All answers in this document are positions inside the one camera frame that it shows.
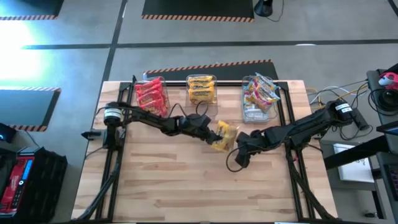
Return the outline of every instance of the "black mat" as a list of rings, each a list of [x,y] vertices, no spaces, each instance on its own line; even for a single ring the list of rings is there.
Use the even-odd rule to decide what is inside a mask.
[[[60,88],[0,88],[0,123],[26,131],[47,129],[61,92]]]
[[[159,70],[146,71],[146,77],[162,76],[166,81],[185,81],[189,75],[215,75],[217,80],[242,80],[248,75],[254,73],[271,77],[278,80],[275,66],[271,60],[254,60],[245,62],[219,63],[214,65],[199,65],[180,68],[165,68]]]
[[[143,19],[254,22],[252,0],[146,0]]]
[[[56,19],[63,0],[0,0],[1,20]]]

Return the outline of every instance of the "butcher block tabletop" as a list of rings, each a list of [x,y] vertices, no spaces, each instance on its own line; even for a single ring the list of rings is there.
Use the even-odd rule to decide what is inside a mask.
[[[296,119],[309,115],[311,109],[304,82],[294,80],[287,83]],[[98,108],[117,100],[119,84],[104,82]],[[167,91],[171,105],[185,105],[185,87],[168,87]],[[212,130],[216,129],[219,120],[235,124],[239,126],[239,131],[248,134],[255,129],[280,125],[274,110],[271,113],[276,117],[268,123],[244,124],[241,92],[240,87],[218,87],[218,114],[212,117],[209,125]],[[288,118],[283,94],[281,98],[285,117]],[[173,115],[182,115],[182,112],[175,109]],[[103,111],[96,116],[93,128],[105,128]],[[100,140],[91,141],[87,153],[101,145]],[[158,129],[131,123],[127,128],[113,221],[297,221],[284,145],[253,156],[248,168],[238,173],[228,171],[226,156],[226,153],[215,151],[197,138],[184,135],[168,137]],[[106,150],[102,149],[85,161],[72,218],[81,215],[97,195],[105,158]],[[303,150],[303,158],[312,192],[326,210],[336,217],[321,152],[308,147]],[[238,168],[233,158],[229,164],[232,169]],[[299,192],[307,217],[304,194],[300,188]],[[103,209],[106,215],[108,200],[105,200]]]

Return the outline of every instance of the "gray concrete floor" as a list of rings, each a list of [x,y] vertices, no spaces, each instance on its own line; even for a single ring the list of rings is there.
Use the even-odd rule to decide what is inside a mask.
[[[72,213],[87,146],[80,133],[92,124],[109,49],[17,48],[110,44],[121,3],[65,0],[56,21],[0,21],[0,85],[62,88],[48,130],[32,133],[39,144],[66,155],[70,164],[54,222],[69,220]],[[285,0],[280,22],[257,17],[253,24],[144,21],[143,3],[127,2],[119,43],[398,39],[398,17],[387,0]],[[279,15],[280,6],[281,1],[276,0],[273,17]],[[322,89],[364,80],[366,71],[390,67],[397,62],[398,44],[117,49],[109,80],[130,80],[131,75],[142,78],[143,71],[159,68],[269,58],[281,80],[304,80],[306,86]],[[359,108],[367,121],[377,126],[377,115],[365,98],[360,99]],[[323,101],[332,99],[331,95],[323,95]],[[346,132],[353,131],[354,127],[348,127]],[[355,141],[375,136],[373,132]],[[330,132],[326,138],[340,137]],[[365,210],[374,209],[368,192],[333,189],[333,195],[340,218],[378,222],[362,217]]]

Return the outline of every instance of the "clear plastic container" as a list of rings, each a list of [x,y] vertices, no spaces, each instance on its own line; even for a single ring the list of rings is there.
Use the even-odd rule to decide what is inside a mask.
[[[214,75],[189,75],[185,97],[186,114],[198,113],[207,116],[218,114],[217,78]]]
[[[156,115],[167,117],[170,114],[169,94],[163,77],[153,77],[137,81],[134,85],[137,105]]]
[[[245,123],[265,123],[267,121],[270,121],[271,119],[274,119],[278,116],[276,112],[276,105],[275,102],[268,107],[267,112],[263,112],[261,109],[259,109],[257,106],[255,109],[248,110],[247,107],[245,107],[246,102],[244,100],[244,92],[247,89],[247,86],[249,83],[253,80],[253,78],[256,76],[246,76],[243,77],[242,79],[242,116],[243,116],[243,121]]]

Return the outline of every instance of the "hazard stripe tape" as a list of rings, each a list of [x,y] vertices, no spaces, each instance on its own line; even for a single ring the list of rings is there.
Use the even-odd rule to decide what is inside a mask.
[[[58,87],[0,86],[0,90],[59,91]]]
[[[160,72],[174,72],[181,70],[192,70],[199,68],[214,68],[214,67],[227,67],[227,66],[236,66],[236,65],[247,65],[252,63],[264,63],[264,62],[272,62],[271,59],[268,60],[252,60],[252,61],[244,61],[244,62],[232,62],[232,63],[217,63],[213,65],[199,65],[199,66],[188,66],[188,67],[178,67],[178,68],[166,68],[166,69],[158,69],[158,70],[149,70],[144,73],[160,73]]]
[[[53,20],[58,19],[54,15],[36,15],[36,16],[0,16],[0,21],[29,21],[29,20]]]
[[[9,125],[10,128],[14,128],[16,130],[23,131],[45,131],[47,130],[47,126],[45,125]]]
[[[250,17],[228,16],[177,16],[177,15],[142,15],[142,19],[184,20],[184,21],[217,21],[217,22],[254,22]]]

